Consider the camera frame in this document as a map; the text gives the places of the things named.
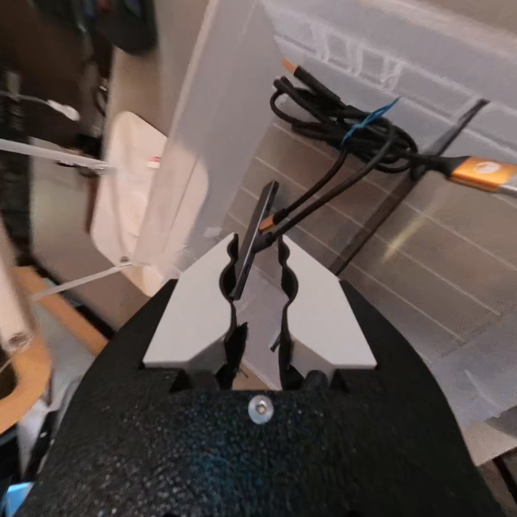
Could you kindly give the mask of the blue twist tie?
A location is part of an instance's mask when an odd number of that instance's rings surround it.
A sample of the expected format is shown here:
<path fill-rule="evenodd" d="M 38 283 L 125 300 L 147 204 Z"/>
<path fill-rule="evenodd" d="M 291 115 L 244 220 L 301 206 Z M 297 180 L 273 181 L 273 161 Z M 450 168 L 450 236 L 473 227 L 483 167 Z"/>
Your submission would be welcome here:
<path fill-rule="evenodd" d="M 348 130 L 348 132 L 341 139 L 339 149 L 344 147 L 345 143 L 354 135 L 354 133 L 356 131 L 365 129 L 372 123 L 376 122 L 377 120 L 382 119 L 384 117 L 384 115 L 387 112 L 389 112 L 399 102 L 400 99 L 401 99 L 401 97 L 397 97 L 396 99 L 392 100 L 390 103 L 377 108 L 373 112 L 367 113 L 367 115 L 365 117 L 363 117 L 359 122 L 353 124 L 351 126 L 351 128 Z"/>

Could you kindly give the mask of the wood-rimmed dark panel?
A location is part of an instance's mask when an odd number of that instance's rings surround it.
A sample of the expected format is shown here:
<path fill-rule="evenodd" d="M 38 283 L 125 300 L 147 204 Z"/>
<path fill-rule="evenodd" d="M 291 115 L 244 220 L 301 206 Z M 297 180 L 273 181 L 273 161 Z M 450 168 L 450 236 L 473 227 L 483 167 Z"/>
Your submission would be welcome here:
<path fill-rule="evenodd" d="M 60 294 L 38 297 L 36 305 L 43 307 L 93 356 L 107 345 L 107 338 Z M 15 386 L 1 398 L 2 434 L 17 424 L 50 386 L 52 359 L 41 331 L 9 357 L 4 367 L 8 366 L 15 375 Z"/>

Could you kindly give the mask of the white panel stand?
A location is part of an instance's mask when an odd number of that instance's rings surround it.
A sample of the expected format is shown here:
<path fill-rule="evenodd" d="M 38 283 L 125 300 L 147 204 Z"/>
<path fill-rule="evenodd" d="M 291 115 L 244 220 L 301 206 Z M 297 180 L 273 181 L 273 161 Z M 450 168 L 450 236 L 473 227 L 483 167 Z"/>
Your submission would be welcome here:
<path fill-rule="evenodd" d="M 155 294 L 200 254 L 209 177 L 192 96 L 180 94 L 168 137 L 133 112 L 113 120 L 104 159 L 1 138 L 1 151 L 84 167 L 100 175 L 92 240 L 143 294 Z"/>

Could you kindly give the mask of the dark grey usb hub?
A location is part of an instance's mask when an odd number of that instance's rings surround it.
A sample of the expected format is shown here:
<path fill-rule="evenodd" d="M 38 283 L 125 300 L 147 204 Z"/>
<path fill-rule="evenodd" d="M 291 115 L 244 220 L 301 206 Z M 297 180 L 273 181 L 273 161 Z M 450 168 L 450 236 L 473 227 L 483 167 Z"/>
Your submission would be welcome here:
<path fill-rule="evenodd" d="M 235 286 L 231 294 L 233 301 L 240 300 L 255 258 L 254 246 L 261 239 L 260 226 L 270 215 L 279 183 L 275 180 L 266 184 L 258 198 L 242 244 L 239 245 L 238 260 L 235 263 Z"/>

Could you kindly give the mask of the clear plastic bin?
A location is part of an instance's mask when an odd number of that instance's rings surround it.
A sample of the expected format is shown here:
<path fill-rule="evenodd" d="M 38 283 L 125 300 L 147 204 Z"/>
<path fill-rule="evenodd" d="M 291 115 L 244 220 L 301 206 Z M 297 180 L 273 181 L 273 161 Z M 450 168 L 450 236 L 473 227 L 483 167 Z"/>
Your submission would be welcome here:
<path fill-rule="evenodd" d="M 335 158 L 270 113 L 281 56 L 360 109 L 401 97 L 388 117 L 425 151 L 484 98 L 445 155 L 516 163 L 516 1 L 155 5 L 169 141 L 135 255 L 161 280 L 243 231 L 267 180 L 284 206 Z M 373 171 L 289 237 L 404 334 L 484 463 L 516 449 L 516 199 L 428 172 L 345 266 L 407 186 Z"/>

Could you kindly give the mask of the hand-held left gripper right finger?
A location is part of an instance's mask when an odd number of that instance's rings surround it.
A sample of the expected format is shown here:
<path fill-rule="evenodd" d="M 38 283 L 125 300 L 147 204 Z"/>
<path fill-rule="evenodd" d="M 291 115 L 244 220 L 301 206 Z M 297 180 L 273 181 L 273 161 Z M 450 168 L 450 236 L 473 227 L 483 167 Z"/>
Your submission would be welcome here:
<path fill-rule="evenodd" d="M 315 371 L 331 384 L 342 370 L 374 370 L 377 361 L 338 278 L 289 237 L 278 243 L 282 309 L 282 390 L 298 389 Z"/>

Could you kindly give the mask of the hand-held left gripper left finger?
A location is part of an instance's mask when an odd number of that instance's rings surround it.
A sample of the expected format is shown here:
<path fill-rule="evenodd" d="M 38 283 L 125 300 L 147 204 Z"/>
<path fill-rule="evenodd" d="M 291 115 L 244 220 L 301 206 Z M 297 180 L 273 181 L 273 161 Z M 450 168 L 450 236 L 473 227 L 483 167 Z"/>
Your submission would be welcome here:
<path fill-rule="evenodd" d="M 237 260 L 238 234 L 230 233 L 181 273 L 144 354 L 146 369 L 177 370 L 177 386 L 232 389 L 248 338 L 232 297 Z"/>

